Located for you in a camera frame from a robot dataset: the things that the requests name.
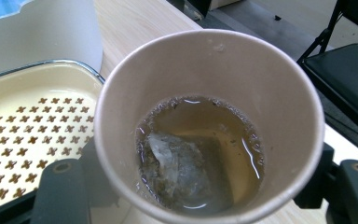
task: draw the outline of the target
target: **table surface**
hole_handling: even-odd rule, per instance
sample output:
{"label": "table surface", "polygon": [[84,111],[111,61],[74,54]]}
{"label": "table surface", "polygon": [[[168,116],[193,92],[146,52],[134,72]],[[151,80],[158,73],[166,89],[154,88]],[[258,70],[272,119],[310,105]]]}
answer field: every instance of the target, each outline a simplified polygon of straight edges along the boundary
{"label": "table surface", "polygon": [[[103,41],[101,75],[105,78],[133,50],[177,32],[202,29],[165,0],[94,0]],[[335,152],[335,163],[358,160],[358,148],[326,125],[324,141]],[[160,223],[120,199],[119,206],[93,208],[93,223]],[[325,223],[327,203],[321,209],[302,210],[293,202],[257,223]]]}

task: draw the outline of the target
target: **black chair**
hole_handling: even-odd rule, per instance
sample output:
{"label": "black chair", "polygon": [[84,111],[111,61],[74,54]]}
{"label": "black chair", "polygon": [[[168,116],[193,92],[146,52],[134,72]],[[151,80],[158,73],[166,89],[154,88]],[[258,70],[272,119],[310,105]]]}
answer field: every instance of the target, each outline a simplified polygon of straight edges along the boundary
{"label": "black chair", "polygon": [[[297,63],[315,87],[358,125],[358,44],[326,51],[341,17],[358,25],[358,0],[337,0],[327,28],[316,37]],[[310,56],[318,46],[319,53]]]}

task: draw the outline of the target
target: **white tray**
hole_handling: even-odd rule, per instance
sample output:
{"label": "white tray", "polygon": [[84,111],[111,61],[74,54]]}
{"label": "white tray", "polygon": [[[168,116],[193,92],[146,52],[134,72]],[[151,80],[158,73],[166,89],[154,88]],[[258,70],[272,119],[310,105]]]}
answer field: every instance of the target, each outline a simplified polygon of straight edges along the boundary
{"label": "white tray", "polygon": [[0,74],[0,205],[36,189],[53,161],[80,157],[102,86],[92,68],[66,60]]}

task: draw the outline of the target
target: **tea bag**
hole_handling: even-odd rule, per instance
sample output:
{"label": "tea bag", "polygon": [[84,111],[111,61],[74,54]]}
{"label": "tea bag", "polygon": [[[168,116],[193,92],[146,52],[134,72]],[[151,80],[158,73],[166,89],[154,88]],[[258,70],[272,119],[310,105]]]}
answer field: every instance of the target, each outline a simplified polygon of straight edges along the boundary
{"label": "tea bag", "polygon": [[232,205],[232,192],[216,138],[151,133],[144,162],[156,198],[176,211],[208,214]]}

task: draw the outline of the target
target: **white container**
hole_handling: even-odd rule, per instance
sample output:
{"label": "white container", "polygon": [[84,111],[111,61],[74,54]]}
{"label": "white container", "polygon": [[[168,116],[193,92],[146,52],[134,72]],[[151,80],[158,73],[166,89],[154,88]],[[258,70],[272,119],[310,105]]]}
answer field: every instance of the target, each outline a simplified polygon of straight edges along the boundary
{"label": "white container", "polygon": [[92,0],[34,0],[0,19],[0,72],[71,59],[100,71],[103,47]]}

